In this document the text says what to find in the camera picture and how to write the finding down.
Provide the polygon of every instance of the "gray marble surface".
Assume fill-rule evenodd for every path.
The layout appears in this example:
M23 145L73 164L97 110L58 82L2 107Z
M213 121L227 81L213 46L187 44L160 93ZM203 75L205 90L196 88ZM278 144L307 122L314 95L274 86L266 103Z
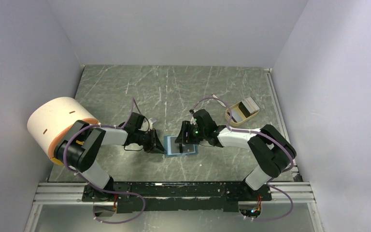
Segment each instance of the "gray marble surface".
M203 96L215 93L229 104L252 96L261 110L240 128L261 128L277 120L271 91L260 68L203 66L87 65L76 100L103 124L124 122L131 97L148 118L163 143L164 135L177 136L189 109ZM226 123L225 108L209 100L205 108L218 125ZM165 158L162 154L124 151L122 146L102 146L97 161L115 181L206 181L242 180L256 166L253 154L235 147L203 147L193 156ZM292 181L291 173L277 180ZM54 165L49 181L82 181L62 166Z

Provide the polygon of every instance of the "gray wall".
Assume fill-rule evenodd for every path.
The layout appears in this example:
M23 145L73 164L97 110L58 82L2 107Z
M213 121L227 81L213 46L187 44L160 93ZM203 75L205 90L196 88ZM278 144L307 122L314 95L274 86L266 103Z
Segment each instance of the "gray wall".
M309 0L273 78L326 231L371 231L371 1Z
M0 0L0 231L23 231L52 166L27 119L48 100L74 96L80 71L45 0Z
M83 64L272 67L307 0L48 0Z

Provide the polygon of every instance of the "purple cable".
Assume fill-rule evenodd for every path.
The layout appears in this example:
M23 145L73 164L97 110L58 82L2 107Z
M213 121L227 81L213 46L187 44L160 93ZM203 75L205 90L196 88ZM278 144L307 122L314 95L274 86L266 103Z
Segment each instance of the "purple cable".
M203 100L207 100L207 99L214 99L214 100L217 100L217 101L220 101L222 102L227 108L228 108L228 111L229 111L229 119L226 123L226 127L228 130L230 131L234 131L234 132L242 132L242 133L253 133L253 134L258 134L264 138L267 138L268 140L270 140L272 143L274 143L275 145L277 145L285 154L286 156L288 157L289 159L289 162L291 163L291 165L284 169L282 172L287 172L289 170L291 170L293 167L294 167L294 160L292 159L291 155L289 154L289 152L285 149L284 146L282 146L279 142L277 142L275 139L271 138L270 136L264 134L264 133L261 133L261 132L258 132L258 131L254 131L254 130L241 130L241 129L232 129L231 126L229 125L231 119L232 119L232 111L231 111L231 108L229 107L228 103L226 103L224 100L222 99L219 99L219 98L215 98L215 97L205 97L203 99L201 99L199 102L197 102L194 106L193 106L193 110L197 107L198 104L200 104L200 102L202 102ZM273 218L255 218L254 220L255 221L274 221L274 220L279 220L281 218L285 218L286 216L288 216L292 210L294 210L294 202L292 201L292 198L284 191L282 191L281 189L277 188L277 187L274 187L272 185L270 185L270 181L272 181L274 178L270 179L268 182L267 182L267 185L270 187L270 188L273 188L279 192L281 192L282 194L284 194L290 201L291 203L291 207L290 209L288 210L288 212L286 212L285 214L281 215L281 216L278 216L278 217L273 217Z
M123 123L123 125L121 127L116 127L116 126L109 126L109 125L98 125L98 124L91 124L91 125L88 125L86 127L83 127L82 129L80 129L76 134L74 134L70 139L69 141L66 143L66 146L65 146L65 150L63 151L63 164L65 165L66 169L69 170L69 171L72 171L74 173L77 173L81 178L83 178L92 188L98 190L98 191L102 191L102 192L106 192L106 193L111 193L111 194L119 194L119 195L133 195L133 196L137 196L137 197L140 197L140 199L143 201L143 207L142 207L142 210L134 217L130 218L130 219L127 219L127 220L124 220L124 221L104 221L104 220L100 220L96 217L96 214L94 212L94 208L93 208L93 216L94 216L94 219L96 221L99 221L99 222L102 222L102 223L106 223L106 224L122 224L122 223L126 223L126 222L129 222L129 221L133 221L134 219L140 217L140 215L144 212L144 209L146 207L146 200L144 199L144 197L138 193L135 193L135 192L117 192L117 191L109 191L109 190L104 190L104 189L101 189L97 186L95 186L94 184L92 184L90 181L88 181L84 176L82 176L79 172L76 172L75 170L71 169L69 166L68 166L68 162L67 162L67 151L68 151L68 148L69 146L71 145L72 141L74 139L76 139L77 136L79 136L82 132L88 130L89 128L92 128L92 127L106 127L106 128L115 128L115 129L123 129L128 120L130 119L130 116L131 116L131 113L133 113L133 108L134 106L136 106L137 110L139 111L139 113L141 114L141 111L139 109L139 107L137 106L137 102L134 98L132 98L132 101L131 101L131 110L130 110L130 114L127 118L127 120Z

